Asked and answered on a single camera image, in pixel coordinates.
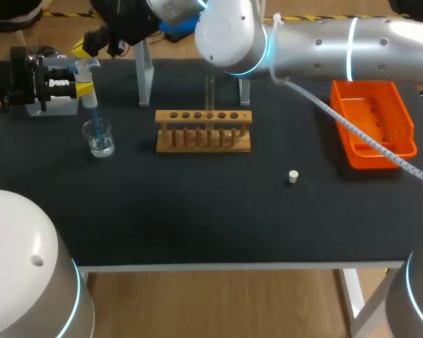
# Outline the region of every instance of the black mechanical device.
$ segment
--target black mechanical device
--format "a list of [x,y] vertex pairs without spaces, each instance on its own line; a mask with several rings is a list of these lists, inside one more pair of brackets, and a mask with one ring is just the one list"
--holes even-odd
[[389,0],[395,13],[408,14],[411,19],[423,22],[423,0]]
[[[50,80],[68,80],[69,84],[50,87]],[[36,99],[46,111],[52,96],[77,98],[73,71],[49,70],[42,56],[29,55],[25,47],[11,48],[10,60],[0,61],[0,112],[8,112],[9,106],[33,104]]]

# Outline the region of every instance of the metal bracket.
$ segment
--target metal bracket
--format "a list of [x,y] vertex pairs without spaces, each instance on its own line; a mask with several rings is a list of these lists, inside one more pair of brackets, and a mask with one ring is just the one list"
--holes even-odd
[[150,93],[152,91],[152,82],[154,80],[154,65],[150,57],[147,40],[142,40],[136,44],[134,50],[140,106],[148,107],[150,103]]
[[249,80],[238,79],[238,87],[240,89],[240,106],[249,106],[251,82]]
[[[266,7],[266,0],[256,0],[257,10],[260,14],[260,20],[262,23],[264,21],[264,14],[265,14],[265,7]],[[242,80],[238,79],[238,88],[240,90],[240,106],[249,106],[251,104],[250,100],[250,88],[251,88],[250,80]]]

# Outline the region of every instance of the test tube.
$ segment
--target test tube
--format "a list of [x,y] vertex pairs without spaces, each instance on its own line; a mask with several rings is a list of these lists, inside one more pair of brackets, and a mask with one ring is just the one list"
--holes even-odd
[[[212,119],[214,116],[214,76],[207,75],[205,77],[205,110],[207,118]],[[210,129],[213,133],[213,121],[207,122],[205,130]]]

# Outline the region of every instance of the white cable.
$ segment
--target white cable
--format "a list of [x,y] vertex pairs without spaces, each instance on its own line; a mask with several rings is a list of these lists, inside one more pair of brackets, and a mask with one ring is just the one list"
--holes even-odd
[[276,77],[276,74],[274,73],[274,64],[275,64],[274,55],[276,54],[274,49],[276,48],[276,33],[277,33],[277,29],[279,25],[283,25],[281,14],[280,13],[274,14],[273,20],[274,20],[273,31],[269,38],[271,40],[269,43],[269,46],[271,48],[271,62],[269,64],[269,74],[271,76],[271,79],[273,79],[276,85],[282,85],[282,81],[279,80]]
[[[272,39],[272,55],[271,57],[274,59],[274,47],[275,47],[275,41],[276,41],[276,31],[278,28],[278,24],[281,22],[281,16],[280,14],[276,14],[274,16],[274,26],[273,26],[273,35],[271,36]],[[280,80],[276,77],[276,74],[274,72],[274,62],[272,61],[269,65],[269,73],[271,75],[272,80],[274,83],[278,85],[286,85],[290,87],[291,89],[294,89],[301,95],[305,96],[307,99],[312,101],[314,104],[316,104],[318,107],[320,107],[322,110],[324,110],[326,113],[328,113],[332,118],[334,118],[337,122],[342,124],[346,129],[348,129],[353,134],[357,135],[362,141],[367,143],[369,146],[371,146],[373,149],[380,152],[382,155],[387,157],[388,160],[394,162],[396,165],[398,165],[403,170],[407,171],[408,173],[414,175],[415,177],[421,179],[423,181],[423,171],[420,169],[414,167],[412,164],[408,163],[407,161],[403,160],[401,157],[393,153],[392,151],[388,150],[386,147],[380,145],[378,142],[376,142],[374,139],[372,139],[370,136],[365,134],[363,131],[361,131],[359,128],[357,128],[355,125],[353,125],[350,121],[346,120],[342,115],[337,113],[335,110],[333,110],[331,107],[329,107],[327,104],[325,104],[322,100],[318,99],[315,95],[308,92],[304,88],[298,86],[297,84],[294,84],[288,80],[288,78],[284,80]]]

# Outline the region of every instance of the black table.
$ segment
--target black table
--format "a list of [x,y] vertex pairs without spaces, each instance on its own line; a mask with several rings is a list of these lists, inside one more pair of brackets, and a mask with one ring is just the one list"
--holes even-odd
[[[407,258],[423,236],[423,182],[400,170],[353,170],[335,122],[270,79],[252,83],[252,153],[157,154],[155,110],[204,108],[207,74],[216,76],[216,109],[241,109],[236,79],[173,60],[156,62],[151,107],[138,108],[134,62],[102,61],[99,113],[116,143],[103,161],[81,135],[87,111],[0,115],[0,189],[40,206],[81,266]],[[297,83],[329,100],[330,83]],[[399,90],[415,124],[412,163],[423,169],[423,103],[415,86]],[[284,183],[289,170],[300,173],[294,186]]]

